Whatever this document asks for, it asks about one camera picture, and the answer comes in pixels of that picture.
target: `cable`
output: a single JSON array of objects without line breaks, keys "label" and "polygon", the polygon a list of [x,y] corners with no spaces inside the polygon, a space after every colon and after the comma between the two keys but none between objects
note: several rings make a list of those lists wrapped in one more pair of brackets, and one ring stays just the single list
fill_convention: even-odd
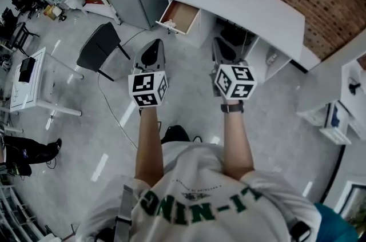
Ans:
[{"label": "cable", "polygon": [[[141,33],[143,33],[145,31],[145,29],[144,30],[141,30],[141,31],[139,31],[137,34],[135,34],[134,36],[132,36],[131,38],[129,38],[121,47],[123,47],[123,46],[125,46],[129,41],[131,41],[131,39],[133,39],[135,36],[137,36],[138,34],[141,34]],[[125,130],[123,129],[123,127],[121,126],[121,124],[120,124],[120,122],[118,121],[118,119],[117,119],[117,117],[114,115],[114,113],[112,112],[112,109],[110,108],[110,105],[109,105],[109,103],[108,103],[108,100],[107,100],[107,98],[106,98],[106,96],[105,96],[105,94],[104,94],[104,92],[102,91],[102,89],[101,89],[101,87],[100,87],[100,85],[99,85],[99,77],[100,77],[100,74],[98,74],[98,78],[97,78],[97,84],[98,84],[98,88],[99,88],[99,90],[101,91],[101,93],[102,93],[102,95],[103,95],[103,97],[104,97],[104,100],[105,100],[105,102],[107,103],[107,106],[108,106],[108,108],[109,108],[109,111],[111,112],[111,114],[113,115],[113,117],[114,117],[114,119],[116,120],[116,122],[118,123],[118,126],[121,128],[121,130],[122,130],[122,132],[124,133],[124,135],[128,138],[128,140],[131,142],[131,144],[137,149],[137,146],[133,143],[133,141],[131,140],[131,138],[127,135],[127,133],[125,132]]]},{"label": "cable", "polygon": [[127,42],[125,42],[121,47],[123,47],[124,45],[126,45],[129,41],[131,41],[131,39],[133,39],[135,36],[137,36],[138,34],[141,34],[141,33],[143,33],[144,31],[145,31],[146,29],[144,29],[144,30],[141,30],[141,31],[139,31],[137,34],[135,34],[134,36],[132,36],[131,38],[129,38],[129,40],[127,41]]},{"label": "cable", "polygon": [[108,103],[108,100],[107,100],[107,98],[106,98],[106,96],[105,96],[104,92],[102,91],[102,89],[101,89],[101,87],[100,87],[100,85],[99,85],[99,77],[100,77],[100,74],[98,74],[98,80],[97,80],[97,82],[98,82],[98,87],[99,87],[99,90],[101,91],[101,93],[102,93],[102,95],[103,95],[103,97],[104,97],[105,102],[107,103],[107,106],[108,106],[108,108],[109,108],[109,110],[110,110],[111,114],[113,115],[114,119],[116,119],[116,122],[118,123],[118,126],[119,126],[119,127],[121,128],[121,130],[123,131],[124,135],[128,138],[128,140],[132,143],[132,145],[137,149],[137,146],[133,143],[133,141],[131,140],[131,138],[129,138],[129,136],[127,135],[127,133],[126,133],[126,132],[124,131],[124,129],[122,128],[122,126],[121,126],[120,122],[118,121],[117,117],[113,114],[112,109],[110,108],[110,105],[109,105],[109,103]]},{"label": "cable", "polygon": [[55,165],[53,166],[53,168],[50,167],[50,164],[51,164],[52,160],[50,160],[49,162],[46,162],[47,167],[49,167],[51,170],[53,170],[54,168],[56,168],[56,164],[57,164],[56,157],[54,157],[53,160],[55,160]]}]

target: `chair leg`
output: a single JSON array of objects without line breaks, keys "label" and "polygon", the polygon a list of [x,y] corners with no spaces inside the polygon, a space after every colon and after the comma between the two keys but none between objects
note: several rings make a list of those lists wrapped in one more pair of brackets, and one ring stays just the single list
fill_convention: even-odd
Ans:
[{"label": "chair leg", "polygon": [[37,37],[39,37],[39,34],[30,33],[29,31],[28,31],[28,34],[33,35],[33,36],[36,35]]},{"label": "chair leg", "polygon": [[104,77],[108,78],[111,81],[114,81],[112,78],[110,78],[107,74],[105,74],[103,71],[98,70],[99,74],[102,74]]},{"label": "chair leg", "polygon": [[120,44],[118,44],[119,49],[122,51],[122,53],[124,53],[124,55],[127,57],[128,60],[131,60],[130,56],[128,56],[128,54],[126,53],[126,51],[124,51],[124,49],[121,47]]},{"label": "chair leg", "polygon": [[28,54],[27,53],[25,53],[25,51],[23,50],[23,48],[19,48],[19,51],[21,51],[25,56],[27,56],[28,58],[29,58],[29,56],[28,56]]}]

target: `black pants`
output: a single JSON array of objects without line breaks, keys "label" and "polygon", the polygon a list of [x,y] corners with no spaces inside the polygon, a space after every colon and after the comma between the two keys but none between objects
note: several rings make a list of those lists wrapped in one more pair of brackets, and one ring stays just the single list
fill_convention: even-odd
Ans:
[{"label": "black pants", "polygon": [[161,144],[171,141],[190,141],[187,132],[182,126],[171,126],[167,129],[164,138],[161,140]]},{"label": "black pants", "polygon": [[44,145],[32,139],[13,136],[4,136],[4,142],[7,163],[40,164],[51,161],[58,154],[55,142]]}]

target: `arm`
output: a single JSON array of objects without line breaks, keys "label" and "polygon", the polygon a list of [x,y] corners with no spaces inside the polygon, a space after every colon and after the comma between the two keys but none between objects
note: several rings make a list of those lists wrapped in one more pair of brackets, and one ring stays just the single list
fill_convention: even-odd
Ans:
[{"label": "arm", "polygon": [[[228,105],[239,101],[228,101]],[[224,173],[240,180],[242,176],[254,170],[252,152],[246,137],[241,112],[224,113]]]},{"label": "arm", "polygon": [[135,178],[153,187],[164,175],[156,107],[141,111]]}]

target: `hand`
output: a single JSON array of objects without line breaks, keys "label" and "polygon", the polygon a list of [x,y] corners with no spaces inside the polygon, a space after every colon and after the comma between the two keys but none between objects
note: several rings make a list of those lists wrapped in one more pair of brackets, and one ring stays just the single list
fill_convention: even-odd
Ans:
[{"label": "hand", "polygon": [[222,97],[222,101],[225,105],[237,105],[237,104],[239,104],[239,100],[227,100],[222,94],[221,94],[221,97]]}]

